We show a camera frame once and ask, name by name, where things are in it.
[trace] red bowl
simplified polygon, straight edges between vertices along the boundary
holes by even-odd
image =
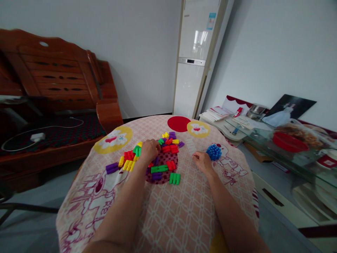
[[[309,147],[304,142],[281,132],[274,132],[273,142],[280,148],[292,153],[308,151]]]

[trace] forearm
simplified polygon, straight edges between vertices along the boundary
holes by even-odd
[[[139,160],[123,185],[115,202],[108,210],[103,222],[91,242],[101,241],[104,249],[108,242],[123,250],[128,250],[136,232],[144,195],[145,171],[148,164]]]
[[[231,252],[269,252],[254,226],[213,172],[206,175],[215,209]]]

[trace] white dress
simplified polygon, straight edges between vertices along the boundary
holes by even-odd
[[[272,125],[274,127],[278,127],[280,125],[284,125],[286,123],[289,122],[291,115],[290,113],[293,111],[294,109],[291,107],[286,107],[283,111],[274,113],[268,117],[264,117],[262,119],[263,122]]]

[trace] stainless steel container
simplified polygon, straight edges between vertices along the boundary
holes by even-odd
[[[259,119],[262,118],[262,115],[261,115],[261,114],[256,114],[256,113],[253,113],[253,112],[251,112],[251,111],[247,111],[246,116],[247,116],[248,118],[251,118],[251,119],[254,119],[254,120],[259,120]]]
[[[252,112],[252,113],[254,113],[254,114],[262,114],[263,112],[264,112],[264,110],[265,110],[266,108],[264,107],[264,106],[262,106],[262,105],[258,105],[258,104],[253,104],[251,107],[250,107],[250,109],[249,109],[249,111],[250,112]]]

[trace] cabinet handle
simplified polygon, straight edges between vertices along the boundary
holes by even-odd
[[[272,201],[274,201],[275,205],[278,205],[280,207],[284,206],[282,202],[279,201],[277,198],[275,198],[269,191],[267,191],[266,188],[263,188],[262,190],[264,191],[265,194],[267,194],[269,198],[271,198]]]

